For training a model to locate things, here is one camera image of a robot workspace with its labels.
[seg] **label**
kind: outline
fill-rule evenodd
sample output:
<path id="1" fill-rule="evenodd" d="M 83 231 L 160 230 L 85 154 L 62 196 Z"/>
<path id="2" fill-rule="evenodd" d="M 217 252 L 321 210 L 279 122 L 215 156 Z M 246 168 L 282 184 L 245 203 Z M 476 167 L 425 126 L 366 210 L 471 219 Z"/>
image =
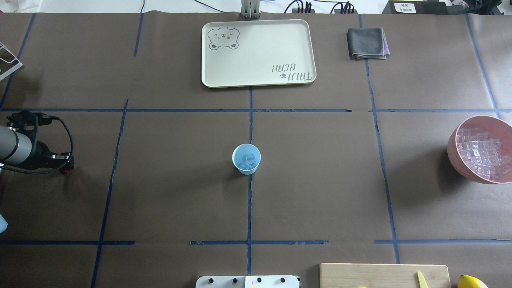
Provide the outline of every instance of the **label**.
<path id="1" fill-rule="evenodd" d="M 416 7 L 414 7 L 414 3 L 395 3 L 395 11 L 416 14 Z"/>

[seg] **pink bowl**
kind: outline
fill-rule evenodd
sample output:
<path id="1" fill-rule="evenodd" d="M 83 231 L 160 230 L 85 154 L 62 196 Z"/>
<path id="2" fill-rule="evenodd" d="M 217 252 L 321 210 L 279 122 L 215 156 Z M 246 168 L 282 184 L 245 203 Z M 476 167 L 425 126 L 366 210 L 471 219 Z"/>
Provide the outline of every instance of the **pink bowl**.
<path id="1" fill-rule="evenodd" d="M 508 184 L 512 183 L 512 172 L 500 177 L 497 181 L 487 180 L 473 172 L 459 155 L 457 150 L 456 136 L 461 128 L 482 128 L 487 132 L 493 133 L 503 143 L 501 146 L 501 156 L 512 157 L 512 126 L 506 122 L 491 116 L 479 115 L 464 120 L 450 136 L 448 141 L 448 158 L 453 167 L 462 176 L 474 182 L 483 184 Z"/>

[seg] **yellow knife handle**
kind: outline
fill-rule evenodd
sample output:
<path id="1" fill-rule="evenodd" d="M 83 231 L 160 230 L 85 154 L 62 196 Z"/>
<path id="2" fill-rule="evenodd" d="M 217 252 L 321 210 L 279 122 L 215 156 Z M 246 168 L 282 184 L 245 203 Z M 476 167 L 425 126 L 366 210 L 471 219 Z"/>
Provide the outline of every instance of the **yellow knife handle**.
<path id="1" fill-rule="evenodd" d="M 418 271 L 418 283 L 419 288 L 429 288 L 428 285 L 426 284 L 425 277 L 423 277 L 423 273 L 420 271 Z"/>

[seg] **power strip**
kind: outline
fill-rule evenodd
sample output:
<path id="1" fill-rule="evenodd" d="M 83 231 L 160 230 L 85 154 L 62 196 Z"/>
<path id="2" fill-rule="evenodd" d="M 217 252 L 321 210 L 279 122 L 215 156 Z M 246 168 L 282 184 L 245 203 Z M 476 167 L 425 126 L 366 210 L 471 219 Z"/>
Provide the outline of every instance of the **power strip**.
<path id="1" fill-rule="evenodd" d="M 341 9 L 334 9 L 334 14 L 342 14 L 342 10 Z"/>
<path id="2" fill-rule="evenodd" d="M 292 275 L 201 276 L 196 288 L 300 288 L 299 279 Z"/>
<path id="3" fill-rule="evenodd" d="M 291 9 L 291 12 L 292 12 L 292 13 L 295 13 L 295 14 L 306 14 L 305 12 L 304 12 L 304 13 L 299 13 L 299 12 L 298 12 L 298 8 L 292 8 L 292 9 Z M 315 13 L 315 9 L 311 8 L 311 13 L 313 13 L 313 14 L 314 14 L 314 13 Z"/>

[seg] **paper cup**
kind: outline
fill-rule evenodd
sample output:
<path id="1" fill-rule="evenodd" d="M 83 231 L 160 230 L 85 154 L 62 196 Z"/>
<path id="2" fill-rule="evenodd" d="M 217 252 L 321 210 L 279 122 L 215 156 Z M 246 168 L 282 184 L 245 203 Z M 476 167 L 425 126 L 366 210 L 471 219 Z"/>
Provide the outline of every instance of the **paper cup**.
<path id="1" fill-rule="evenodd" d="M 247 157 L 251 158 L 251 155 L 254 155 L 254 165 L 245 164 Z M 261 153 L 256 146 L 246 143 L 235 148 L 231 160 L 240 173 L 250 175 L 260 165 Z"/>
<path id="2" fill-rule="evenodd" d="M 7 222 L 5 221 L 5 219 L 0 214 L 0 233 L 5 231 L 5 229 L 7 229 Z"/>

